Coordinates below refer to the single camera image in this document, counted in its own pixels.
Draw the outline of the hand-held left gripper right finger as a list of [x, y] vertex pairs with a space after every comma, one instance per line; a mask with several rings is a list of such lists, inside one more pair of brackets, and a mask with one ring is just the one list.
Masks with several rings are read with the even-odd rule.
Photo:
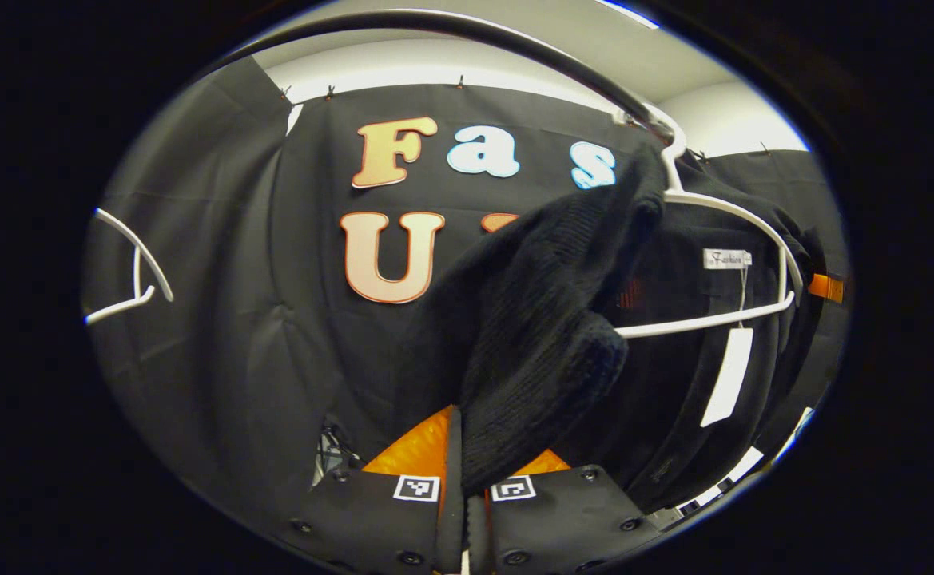
[[469, 574], [598, 574], [652, 549], [649, 514], [597, 465], [547, 449], [467, 502]]

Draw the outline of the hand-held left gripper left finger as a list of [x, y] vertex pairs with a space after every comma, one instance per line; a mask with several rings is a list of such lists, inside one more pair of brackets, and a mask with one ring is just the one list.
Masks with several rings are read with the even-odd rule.
[[338, 574], [462, 570], [462, 418], [445, 407], [363, 466], [329, 470], [288, 515], [287, 545]]

